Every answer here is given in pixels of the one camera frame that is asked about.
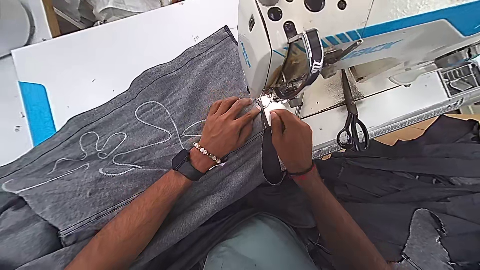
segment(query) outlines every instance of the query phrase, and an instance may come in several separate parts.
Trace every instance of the forearm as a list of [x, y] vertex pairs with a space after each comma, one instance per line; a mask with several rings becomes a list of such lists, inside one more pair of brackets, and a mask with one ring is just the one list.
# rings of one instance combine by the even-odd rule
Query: forearm
[[317, 228], [332, 252], [335, 267], [388, 269], [367, 235], [323, 184], [316, 169], [296, 182], [310, 198]]
[[178, 172], [167, 172], [99, 231], [66, 269], [128, 268], [191, 183]]

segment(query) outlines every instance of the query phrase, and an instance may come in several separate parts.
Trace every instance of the finger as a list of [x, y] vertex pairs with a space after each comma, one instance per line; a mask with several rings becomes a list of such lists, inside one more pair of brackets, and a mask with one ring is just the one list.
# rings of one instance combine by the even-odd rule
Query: finger
[[208, 116], [214, 115], [218, 108], [220, 108], [220, 104], [222, 104], [222, 100], [215, 101], [212, 106], [210, 106], [210, 111], [208, 112]]
[[272, 137], [273, 139], [281, 138], [283, 136], [282, 120], [274, 111], [270, 112], [270, 119], [272, 123]]
[[240, 131], [240, 136], [239, 140], [237, 143], [237, 148], [242, 146], [246, 141], [248, 136], [252, 134], [252, 129], [253, 129], [253, 121], [248, 122]]
[[252, 104], [253, 100], [251, 98], [242, 98], [235, 103], [233, 103], [232, 107], [225, 113], [225, 115], [230, 119], [235, 119], [240, 111], [247, 107], [248, 105]]
[[288, 127], [294, 128], [295, 126], [302, 125], [303, 121], [300, 120], [295, 114], [291, 113], [288, 110], [272, 110], [270, 113], [276, 113], [280, 119], [282, 120], [283, 124], [285, 125], [285, 129]]
[[222, 104], [220, 104], [220, 107], [215, 114], [222, 115], [226, 113], [230, 109], [230, 107], [232, 107], [233, 103], [235, 103], [235, 101], [237, 100], [239, 100], [238, 97], [229, 97], [222, 100]]
[[240, 127], [243, 127], [246, 124], [248, 124], [248, 122], [252, 121], [258, 115], [259, 112], [260, 112], [260, 106], [257, 105], [253, 109], [248, 111], [246, 114], [240, 116], [237, 120], [235, 120], [235, 122], [238, 123]]

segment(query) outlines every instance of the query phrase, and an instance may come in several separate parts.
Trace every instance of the gray pants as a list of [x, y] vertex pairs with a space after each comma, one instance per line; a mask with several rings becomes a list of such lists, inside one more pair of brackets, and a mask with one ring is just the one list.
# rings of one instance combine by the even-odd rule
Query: gray pants
[[[143, 72], [126, 92], [71, 118], [50, 139], [0, 168], [2, 189], [23, 197], [58, 228], [64, 247], [23, 268], [65, 267], [89, 238], [170, 169], [173, 156], [199, 141], [210, 104], [248, 96], [237, 50], [224, 27], [173, 61]], [[257, 118], [247, 144], [178, 200], [132, 268], [264, 181], [261, 136]]]

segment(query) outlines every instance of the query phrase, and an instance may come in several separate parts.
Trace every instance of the industrial sewing machine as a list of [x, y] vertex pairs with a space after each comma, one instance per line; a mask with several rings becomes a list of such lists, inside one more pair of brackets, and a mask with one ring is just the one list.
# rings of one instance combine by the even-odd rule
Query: industrial sewing machine
[[[241, 0], [239, 55], [267, 121], [269, 111], [287, 109], [312, 123], [343, 105], [340, 70], [355, 100], [437, 73], [449, 106], [368, 126], [375, 137], [479, 100], [471, 61], [480, 54], [479, 14], [478, 0]], [[317, 146], [317, 156], [338, 150], [334, 144]]]

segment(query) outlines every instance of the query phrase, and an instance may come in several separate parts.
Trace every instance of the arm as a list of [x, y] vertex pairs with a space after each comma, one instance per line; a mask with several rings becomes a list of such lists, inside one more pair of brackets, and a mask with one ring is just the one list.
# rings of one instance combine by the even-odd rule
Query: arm
[[[287, 110], [274, 110], [272, 142], [289, 172], [307, 171], [312, 165], [312, 130]], [[389, 269], [362, 229], [326, 188], [313, 168], [294, 181], [309, 197], [317, 228], [339, 269]]]
[[[238, 118], [252, 100], [236, 97], [216, 101], [202, 131], [200, 145], [218, 157], [245, 143], [252, 132], [258, 108]], [[196, 148], [190, 150], [192, 165], [206, 172], [215, 162]], [[67, 270], [126, 269], [147, 246], [175, 201], [192, 185], [179, 172], [170, 170], [134, 199], [81, 250]]]

